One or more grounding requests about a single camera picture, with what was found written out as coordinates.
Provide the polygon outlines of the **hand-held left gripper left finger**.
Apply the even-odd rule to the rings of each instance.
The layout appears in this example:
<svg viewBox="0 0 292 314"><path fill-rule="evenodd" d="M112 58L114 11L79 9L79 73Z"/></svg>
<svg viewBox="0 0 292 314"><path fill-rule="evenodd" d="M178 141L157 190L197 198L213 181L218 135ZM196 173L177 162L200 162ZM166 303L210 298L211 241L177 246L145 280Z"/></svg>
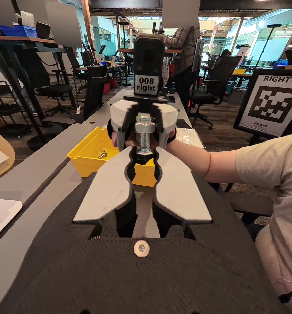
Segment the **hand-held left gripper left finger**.
<svg viewBox="0 0 292 314"><path fill-rule="evenodd" d="M136 217L136 147L107 161L95 174L73 218L74 223L130 224Z"/></svg>

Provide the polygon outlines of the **black pole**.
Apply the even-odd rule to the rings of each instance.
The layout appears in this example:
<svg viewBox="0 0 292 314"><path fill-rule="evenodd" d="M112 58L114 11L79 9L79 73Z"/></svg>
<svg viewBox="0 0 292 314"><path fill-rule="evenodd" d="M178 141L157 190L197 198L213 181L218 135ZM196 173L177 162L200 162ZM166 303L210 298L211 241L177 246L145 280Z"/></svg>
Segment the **black pole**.
<svg viewBox="0 0 292 314"><path fill-rule="evenodd" d="M19 85L18 79L15 79L11 72L9 71L9 68L0 52L0 68L2 68L2 72L5 74L7 81L10 83L11 87L13 88L13 91L15 92L17 98L19 99L22 107L24 108L24 111L26 112L26 115L28 116L32 126L34 127L35 131L37 132L37 135L30 140L27 141L28 147L36 152L40 148L42 148L46 143L47 140L45 136L43 135L42 131L40 130L40 127L38 126L38 123L36 122L32 111L26 102L25 98L22 95L21 88Z"/></svg>

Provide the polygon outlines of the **wooden pillar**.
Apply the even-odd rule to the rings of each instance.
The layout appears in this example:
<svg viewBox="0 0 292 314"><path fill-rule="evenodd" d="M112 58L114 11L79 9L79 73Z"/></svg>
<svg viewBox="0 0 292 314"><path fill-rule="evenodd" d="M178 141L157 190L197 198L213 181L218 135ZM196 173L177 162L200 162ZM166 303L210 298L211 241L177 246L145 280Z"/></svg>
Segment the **wooden pillar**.
<svg viewBox="0 0 292 314"><path fill-rule="evenodd" d="M95 50L95 43L94 43L94 35L92 35L92 24L91 24L91 16L90 16L90 10L89 10L89 1L88 0L81 0L81 6L83 11L83 17L85 21L85 27L88 37L88 43L90 47L92 48L94 58L96 59L96 50Z"/></svg>

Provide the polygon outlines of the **silver hex nut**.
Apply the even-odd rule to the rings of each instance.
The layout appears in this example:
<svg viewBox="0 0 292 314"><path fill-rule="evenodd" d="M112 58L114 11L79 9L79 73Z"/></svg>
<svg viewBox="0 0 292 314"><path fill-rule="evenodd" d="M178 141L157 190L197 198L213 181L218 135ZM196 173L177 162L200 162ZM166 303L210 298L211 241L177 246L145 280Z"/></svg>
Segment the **silver hex nut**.
<svg viewBox="0 0 292 314"><path fill-rule="evenodd" d="M152 134L156 130L156 124L153 122L150 123L136 123L135 131L139 134Z"/></svg>

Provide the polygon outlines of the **black utility cart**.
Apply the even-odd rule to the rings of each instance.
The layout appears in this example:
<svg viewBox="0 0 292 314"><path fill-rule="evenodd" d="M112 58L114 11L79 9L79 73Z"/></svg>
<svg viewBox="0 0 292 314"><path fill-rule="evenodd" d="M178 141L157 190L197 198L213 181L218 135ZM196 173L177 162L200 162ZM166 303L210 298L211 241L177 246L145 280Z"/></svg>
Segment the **black utility cart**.
<svg viewBox="0 0 292 314"><path fill-rule="evenodd" d="M13 99L13 103L4 103L2 96L10 95ZM20 113L25 121L25 124L17 124L12 115ZM0 126L0 135L7 137L17 137L19 139L22 136L32 132L32 127L29 125L26 117L24 116L20 105L18 104L14 94L6 81L0 81L0 118L3 125Z"/></svg>

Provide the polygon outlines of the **person's right forearm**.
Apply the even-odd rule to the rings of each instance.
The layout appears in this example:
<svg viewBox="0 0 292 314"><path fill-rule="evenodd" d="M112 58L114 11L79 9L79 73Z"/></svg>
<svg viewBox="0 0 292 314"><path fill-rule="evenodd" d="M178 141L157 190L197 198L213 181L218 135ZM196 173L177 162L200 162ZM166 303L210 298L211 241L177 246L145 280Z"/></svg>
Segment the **person's right forearm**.
<svg viewBox="0 0 292 314"><path fill-rule="evenodd" d="M209 183L243 183L236 168L237 150L207 152L174 139L166 145L167 152L180 159Z"/></svg>

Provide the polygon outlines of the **black framed marker sign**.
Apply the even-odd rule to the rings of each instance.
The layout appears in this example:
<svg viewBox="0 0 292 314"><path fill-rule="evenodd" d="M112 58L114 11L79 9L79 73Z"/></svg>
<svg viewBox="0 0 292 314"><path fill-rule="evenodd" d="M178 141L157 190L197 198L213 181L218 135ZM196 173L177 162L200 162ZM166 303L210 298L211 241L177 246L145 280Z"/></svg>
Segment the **black framed marker sign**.
<svg viewBox="0 0 292 314"><path fill-rule="evenodd" d="M249 146L292 134L292 66L254 70L233 128L252 134Z"/></svg>

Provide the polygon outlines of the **black laptop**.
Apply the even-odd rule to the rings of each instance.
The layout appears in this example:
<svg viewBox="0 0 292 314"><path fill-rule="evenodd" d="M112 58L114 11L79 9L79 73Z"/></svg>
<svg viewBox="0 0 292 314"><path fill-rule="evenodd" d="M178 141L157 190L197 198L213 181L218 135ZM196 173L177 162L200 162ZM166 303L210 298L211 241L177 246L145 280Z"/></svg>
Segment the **black laptop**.
<svg viewBox="0 0 292 314"><path fill-rule="evenodd" d="M36 33L37 37L40 39L45 39L49 40L50 38L50 31L51 31L51 26L45 23L41 22L36 22Z"/></svg>

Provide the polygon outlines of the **black office chair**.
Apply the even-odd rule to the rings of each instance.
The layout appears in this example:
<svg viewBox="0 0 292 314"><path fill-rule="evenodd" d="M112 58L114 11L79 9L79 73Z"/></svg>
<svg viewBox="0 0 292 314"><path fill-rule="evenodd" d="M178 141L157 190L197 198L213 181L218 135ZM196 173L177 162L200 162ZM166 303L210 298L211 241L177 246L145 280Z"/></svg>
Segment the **black office chair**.
<svg viewBox="0 0 292 314"><path fill-rule="evenodd" d="M48 98L52 98L57 101L57 106L50 108L45 111L46 117L53 117L55 114L60 112L61 114L67 114L68 117L71 117L72 114L70 113L70 110L76 109L76 103L73 96L73 88L69 83L66 70L63 64L62 60L62 54L61 53L53 53L55 63L54 66L57 66L57 69L52 70L52 73L55 74L57 83L52 84L50 81L49 73L47 72L45 65L49 66L47 63L45 63L40 56L37 54L39 63L42 64L42 69L45 70L45 74L41 74L41 71L38 73L37 80L37 87L36 95L37 96L46 96ZM61 101L65 101L65 95L69 96L70 102L72 106L65 106L62 105Z"/></svg>
<svg viewBox="0 0 292 314"><path fill-rule="evenodd" d="M84 121L102 107L103 90L106 81L107 65L88 67L87 88L83 108Z"/></svg>
<svg viewBox="0 0 292 314"><path fill-rule="evenodd" d="M207 116L199 112L200 107L207 104L217 105L223 101L227 83L241 58L241 56L218 58L213 69L208 72L205 80L207 84L205 91L199 90L200 76L196 76L192 89L189 91L190 106L187 112L188 118L193 118L192 126L199 119L209 124L208 129L211 130L213 128L213 123L207 119Z"/></svg>

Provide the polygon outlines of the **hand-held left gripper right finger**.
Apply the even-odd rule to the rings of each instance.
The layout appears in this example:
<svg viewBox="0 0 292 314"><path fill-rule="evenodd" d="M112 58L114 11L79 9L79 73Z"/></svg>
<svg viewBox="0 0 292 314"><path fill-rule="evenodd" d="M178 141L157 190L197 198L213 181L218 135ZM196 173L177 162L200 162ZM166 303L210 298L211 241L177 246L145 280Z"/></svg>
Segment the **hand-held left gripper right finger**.
<svg viewBox="0 0 292 314"><path fill-rule="evenodd" d="M181 224L211 223L211 215L190 168L161 147L156 147L154 153L157 181L153 190L153 214L157 208Z"/></svg>

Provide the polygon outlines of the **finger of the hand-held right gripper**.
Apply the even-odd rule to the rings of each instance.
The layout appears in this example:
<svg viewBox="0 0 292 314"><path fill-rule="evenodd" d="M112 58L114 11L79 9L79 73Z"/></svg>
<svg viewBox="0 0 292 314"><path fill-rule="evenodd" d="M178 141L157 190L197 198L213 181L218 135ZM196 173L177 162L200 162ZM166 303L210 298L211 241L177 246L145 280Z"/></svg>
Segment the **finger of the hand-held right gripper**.
<svg viewBox="0 0 292 314"><path fill-rule="evenodd" d="M169 104L153 104L155 132L158 134L157 141L160 148L166 148L169 136L175 130L178 115L178 110Z"/></svg>
<svg viewBox="0 0 292 314"><path fill-rule="evenodd" d="M124 150L125 136L130 134L129 128L135 124L138 115L138 103L129 100L120 100L110 107L111 126L116 132L117 147Z"/></svg>

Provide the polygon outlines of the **wooden top standing desk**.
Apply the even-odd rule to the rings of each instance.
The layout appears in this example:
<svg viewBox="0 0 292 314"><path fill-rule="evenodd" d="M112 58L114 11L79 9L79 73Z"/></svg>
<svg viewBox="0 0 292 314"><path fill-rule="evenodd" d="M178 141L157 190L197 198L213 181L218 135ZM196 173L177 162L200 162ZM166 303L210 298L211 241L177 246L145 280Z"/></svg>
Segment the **wooden top standing desk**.
<svg viewBox="0 0 292 314"><path fill-rule="evenodd" d="M30 84L28 74L26 73L26 71L19 62L19 59L15 51L15 47L17 46L23 47L23 49L33 50L35 52L55 53L57 56L57 61L60 66L60 70L62 70L64 82L66 84L69 84L69 79L62 59L62 53L67 53L67 50L64 46L57 45L53 40L46 40L34 37L0 36L0 56L2 60L6 63L5 58L1 53L1 47L4 47L5 50L7 51L8 58L10 59L12 68L14 68L16 72L18 81L20 81L25 87L35 112L37 113L39 119L42 120L44 119L44 112L42 111L41 106Z"/></svg>

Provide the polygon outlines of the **yellow plastic bin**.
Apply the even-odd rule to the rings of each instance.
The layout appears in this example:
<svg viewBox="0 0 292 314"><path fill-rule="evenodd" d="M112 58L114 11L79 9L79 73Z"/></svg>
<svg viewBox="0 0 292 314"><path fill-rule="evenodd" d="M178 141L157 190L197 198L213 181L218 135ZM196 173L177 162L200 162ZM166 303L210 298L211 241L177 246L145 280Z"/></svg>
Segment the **yellow plastic bin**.
<svg viewBox="0 0 292 314"><path fill-rule="evenodd" d="M99 159L98 155L102 151L106 151L107 156ZM81 177L87 178L92 172L98 171L104 163L117 154L119 154L119 151L113 147L107 128L96 127L67 156ZM149 187L155 185L155 165L153 159L149 160L145 165L136 164L135 172L136 176L132 182L134 185Z"/></svg>

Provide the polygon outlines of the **small blue storage bin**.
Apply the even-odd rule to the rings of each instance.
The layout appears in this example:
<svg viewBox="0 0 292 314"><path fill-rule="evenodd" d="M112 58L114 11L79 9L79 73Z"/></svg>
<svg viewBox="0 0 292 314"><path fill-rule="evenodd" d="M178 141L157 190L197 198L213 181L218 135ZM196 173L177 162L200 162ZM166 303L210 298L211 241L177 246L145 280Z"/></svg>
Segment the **small blue storage bin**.
<svg viewBox="0 0 292 314"><path fill-rule="evenodd" d="M31 37L38 38L35 27L13 25L13 27L0 25L0 29L8 37Z"/></svg>

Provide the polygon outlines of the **printed paper sheet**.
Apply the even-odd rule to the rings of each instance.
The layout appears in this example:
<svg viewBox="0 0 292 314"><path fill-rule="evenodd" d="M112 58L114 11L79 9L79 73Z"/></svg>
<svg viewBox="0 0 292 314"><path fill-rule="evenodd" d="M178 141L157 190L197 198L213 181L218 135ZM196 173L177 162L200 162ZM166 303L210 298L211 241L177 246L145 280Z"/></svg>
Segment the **printed paper sheet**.
<svg viewBox="0 0 292 314"><path fill-rule="evenodd" d="M196 130L192 128L176 127L176 139L187 145L199 147L202 149L206 148Z"/></svg>

